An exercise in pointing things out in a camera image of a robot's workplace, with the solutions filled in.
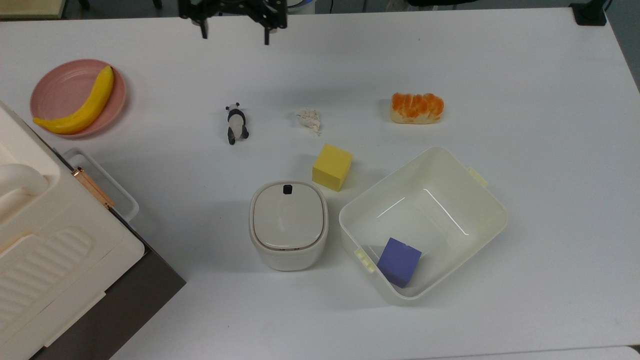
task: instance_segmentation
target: floor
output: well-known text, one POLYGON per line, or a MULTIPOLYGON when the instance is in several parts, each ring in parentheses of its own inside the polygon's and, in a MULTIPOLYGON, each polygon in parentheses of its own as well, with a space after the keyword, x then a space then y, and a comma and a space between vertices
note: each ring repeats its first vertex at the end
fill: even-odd
MULTIPOLYGON (((316 13, 329 13, 332 1, 333 13, 362 12, 364 1, 366 12, 383 12, 387 0, 317 0, 316 13)), ((496 8, 542 8, 565 7, 571 0, 478 0, 461 4, 458 10, 496 8)), ((152 0, 90 0, 91 10, 84 11, 78 0, 67 0, 64 17, 67 19, 115 19, 137 17, 176 17, 177 0, 164 0, 163 8, 154 8, 152 0)), ((452 10, 451 6, 440 6, 438 10, 452 10)), ((607 17, 618 38, 631 73, 640 88, 640 1, 613 0, 607 17)))

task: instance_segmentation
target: box handle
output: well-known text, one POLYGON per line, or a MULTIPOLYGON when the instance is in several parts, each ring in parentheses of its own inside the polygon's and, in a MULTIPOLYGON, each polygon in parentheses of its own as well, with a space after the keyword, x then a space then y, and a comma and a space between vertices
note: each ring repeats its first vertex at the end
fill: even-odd
POLYGON ((486 180, 484 180, 484 178, 480 176, 480 174, 478 174, 478 172, 474 168, 470 167, 467 170, 469 170, 469 173, 471 174, 471 176, 473 176, 474 179, 478 183, 480 183, 480 185, 482 185, 485 188, 487 187, 487 185, 489 185, 489 183, 487 183, 486 180))
POLYGON ((0 165, 0 197, 22 188, 31 196, 43 194, 49 182, 40 173, 24 164, 0 165))
POLYGON ((358 248, 357 250, 355 250, 354 254, 356 254, 356 257, 360 260, 360 262, 364 265, 364 267, 367 269, 367 271, 369 271, 370 274, 373 274, 373 272, 376 271, 376 264, 371 261, 369 256, 367 256, 367 253, 364 252, 362 248, 358 248))

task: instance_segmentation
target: white plastic box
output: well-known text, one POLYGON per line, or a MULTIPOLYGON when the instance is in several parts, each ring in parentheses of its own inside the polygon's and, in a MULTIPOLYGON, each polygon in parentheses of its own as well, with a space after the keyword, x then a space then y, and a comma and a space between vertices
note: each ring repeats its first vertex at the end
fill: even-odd
POLYGON ((417 299, 507 225, 504 206, 448 150, 432 147, 340 211, 342 245, 390 304, 417 299), (375 265, 389 238, 422 252, 407 287, 375 265))

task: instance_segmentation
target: yellow sponge block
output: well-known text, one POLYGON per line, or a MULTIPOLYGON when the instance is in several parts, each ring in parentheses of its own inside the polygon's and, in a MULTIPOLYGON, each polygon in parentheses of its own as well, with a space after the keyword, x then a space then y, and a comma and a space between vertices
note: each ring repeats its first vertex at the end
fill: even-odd
POLYGON ((352 157, 350 153, 326 143, 314 164, 311 180, 339 192, 351 168, 352 157))

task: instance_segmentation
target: purple cube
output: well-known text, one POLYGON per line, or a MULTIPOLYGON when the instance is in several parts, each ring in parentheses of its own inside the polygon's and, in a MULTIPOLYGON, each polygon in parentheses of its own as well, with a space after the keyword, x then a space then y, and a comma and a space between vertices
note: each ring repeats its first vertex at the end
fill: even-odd
POLYGON ((382 274, 400 288, 404 288, 411 280, 415 267, 418 266, 422 253, 394 238, 389 238, 385 250, 378 261, 382 274))

